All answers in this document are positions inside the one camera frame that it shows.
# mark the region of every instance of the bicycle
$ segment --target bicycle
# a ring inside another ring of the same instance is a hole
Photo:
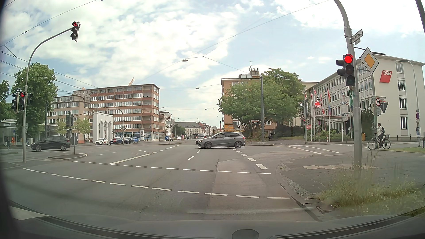
[[[391,147],[391,141],[389,140],[390,135],[386,134],[382,138],[382,148],[389,149]],[[368,142],[368,148],[370,150],[375,150],[378,148],[378,145],[380,144],[380,139],[376,136]]]

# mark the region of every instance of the parked car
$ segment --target parked car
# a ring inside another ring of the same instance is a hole
[[[122,142],[122,138],[120,138],[120,137],[115,137],[115,138],[112,138],[112,139],[109,141],[109,145],[117,145],[117,144],[123,144],[123,142]]]
[[[125,137],[124,138],[124,143],[125,144],[134,144],[134,139],[131,137]]]
[[[220,132],[210,138],[201,139],[198,146],[201,148],[233,146],[240,148],[245,146],[245,136],[238,132]]]
[[[196,136],[196,144],[198,144],[199,140],[207,138],[206,134],[198,134]]]
[[[40,152],[43,149],[60,149],[65,151],[71,147],[69,139],[65,136],[53,135],[45,138],[44,140],[34,142],[31,144],[31,149]]]
[[[100,138],[96,141],[94,141],[94,145],[107,145],[108,140],[106,138]]]

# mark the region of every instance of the sky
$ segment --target sky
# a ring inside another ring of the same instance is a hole
[[[339,68],[335,60],[347,51],[333,0],[7,3],[0,25],[0,80],[12,85],[8,75],[20,70],[15,66],[26,67],[24,60],[40,42],[79,21],[77,43],[66,32],[41,45],[31,61],[65,75],[56,74],[69,84],[57,82],[59,96],[81,87],[127,85],[134,77],[134,85],[153,83],[161,89],[160,108],[176,121],[211,126],[222,119],[217,110],[220,79],[249,72],[250,61],[260,73],[282,68],[302,81],[319,82]],[[425,62],[425,34],[415,1],[341,3],[353,33],[363,30],[357,47]],[[362,52],[356,49],[356,57]]]

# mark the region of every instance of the black car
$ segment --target black car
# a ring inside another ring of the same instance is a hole
[[[134,139],[130,137],[124,138],[124,143],[126,144],[134,144]]]
[[[41,151],[42,149],[60,149],[65,151],[71,147],[69,139],[65,136],[53,135],[45,138],[42,141],[34,142],[31,144],[31,149]]]
[[[116,137],[109,141],[109,145],[117,145],[117,144],[123,144],[122,138]]]

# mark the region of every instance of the white arched structure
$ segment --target white arched structure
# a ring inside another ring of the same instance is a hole
[[[106,138],[111,140],[113,126],[113,115],[101,112],[93,113],[93,140]]]

